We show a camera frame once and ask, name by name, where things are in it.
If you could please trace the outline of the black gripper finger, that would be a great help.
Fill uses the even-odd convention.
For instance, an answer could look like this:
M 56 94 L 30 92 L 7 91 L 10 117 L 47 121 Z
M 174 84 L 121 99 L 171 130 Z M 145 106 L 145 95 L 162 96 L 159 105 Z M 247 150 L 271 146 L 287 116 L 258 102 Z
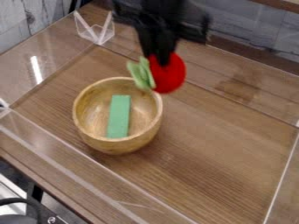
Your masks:
M 149 58 L 155 53 L 157 48 L 157 29 L 145 24 L 138 22 L 135 24 L 135 30 L 138 33 L 139 43 L 142 46 L 143 54 Z
M 171 30 L 166 29 L 158 31 L 155 37 L 155 55 L 162 67 L 167 66 L 170 63 L 171 54 L 175 51 L 178 40 L 178 35 Z

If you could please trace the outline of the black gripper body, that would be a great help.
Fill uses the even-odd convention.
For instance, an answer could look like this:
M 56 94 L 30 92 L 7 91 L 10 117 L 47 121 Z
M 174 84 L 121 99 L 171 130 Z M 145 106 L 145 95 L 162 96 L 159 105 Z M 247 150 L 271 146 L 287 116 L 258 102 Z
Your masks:
M 179 39 L 209 41 L 213 18 L 195 0 L 113 0 L 113 9 L 119 23 L 167 28 Z

